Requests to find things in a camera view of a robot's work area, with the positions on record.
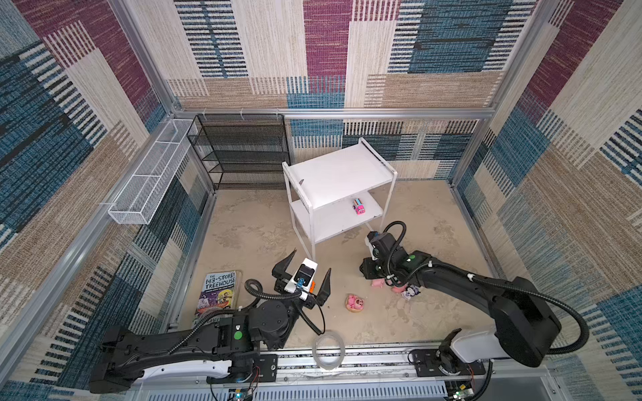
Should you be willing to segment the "pink toy truck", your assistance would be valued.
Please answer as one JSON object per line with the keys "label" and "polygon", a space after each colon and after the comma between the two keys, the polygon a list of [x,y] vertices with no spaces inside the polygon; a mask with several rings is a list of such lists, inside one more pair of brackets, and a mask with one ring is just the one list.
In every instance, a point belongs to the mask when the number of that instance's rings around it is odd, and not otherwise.
{"label": "pink toy truck", "polygon": [[365,214],[365,207],[359,198],[353,200],[353,209],[358,216]]}

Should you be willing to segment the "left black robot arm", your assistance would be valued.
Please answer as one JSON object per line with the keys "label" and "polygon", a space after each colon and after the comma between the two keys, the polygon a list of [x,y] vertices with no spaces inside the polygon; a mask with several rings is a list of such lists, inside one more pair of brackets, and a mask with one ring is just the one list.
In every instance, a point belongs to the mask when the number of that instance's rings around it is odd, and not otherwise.
{"label": "left black robot arm", "polygon": [[327,272],[313,292],[314,262],[305,260],[291,275],[287,268],[293,258],[288,255],[274,266],[273,292],[265,292],[261,282],[249,278],[244,288],[254,299],[247,307],[216,309],[191,329],[151,335],[109,327],[99,347],[100,362],[90,374],[90,392],[125,392],[150,369],[191,361],[228,361],[230,379],[259,379],[261,350],[283,349],[299,319],[315,334],[324,333],[304,311],[324,306],[331,294],[331,274]]}

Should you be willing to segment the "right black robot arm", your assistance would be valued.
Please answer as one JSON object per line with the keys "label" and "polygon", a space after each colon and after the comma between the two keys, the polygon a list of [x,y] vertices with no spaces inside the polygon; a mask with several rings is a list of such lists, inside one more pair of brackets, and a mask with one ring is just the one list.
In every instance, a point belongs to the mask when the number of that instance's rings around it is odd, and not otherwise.
{"label": "right black robot arm", "polygon": [[539,292],[529,280],[478,275],[425,252],[407,252],[402,240],[388,228],[369,232],[365,243],[370,255],[359,268],[366,279],[404,290],[443,292],[493,320],[491,326],[458,328],[446,336],[434,354],[443,374],[458,375],[467,364],[495,359],[537,368],[548,355],[571,354],[587,344],[590,329],[583,316]]}

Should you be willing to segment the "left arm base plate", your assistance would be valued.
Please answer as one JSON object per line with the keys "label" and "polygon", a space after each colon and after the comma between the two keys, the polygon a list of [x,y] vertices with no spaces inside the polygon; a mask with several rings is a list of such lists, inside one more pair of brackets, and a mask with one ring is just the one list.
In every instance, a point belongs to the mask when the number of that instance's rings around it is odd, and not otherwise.
{"label": "left arm base plate", "polygon": [[259,382],[274,383],[277,379],[279,356],[277,354],[261,354],[248,359],[232,361],[228,368],[223,369],[223,377],[216,379],[207,377],[208,384],[246,384]]}

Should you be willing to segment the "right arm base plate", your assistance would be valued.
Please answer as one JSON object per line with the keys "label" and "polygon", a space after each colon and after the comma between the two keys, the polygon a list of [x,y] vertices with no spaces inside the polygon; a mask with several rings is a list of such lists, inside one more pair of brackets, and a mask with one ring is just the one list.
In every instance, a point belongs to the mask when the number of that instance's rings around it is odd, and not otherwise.
{"label": "right arm base plate", "polygon": [[408,362],[415,368],[420,378],[466,376],[483,377],[487,370],[482,362],[462,362],[450,351],[439,349],[414,349],[407,355]]}

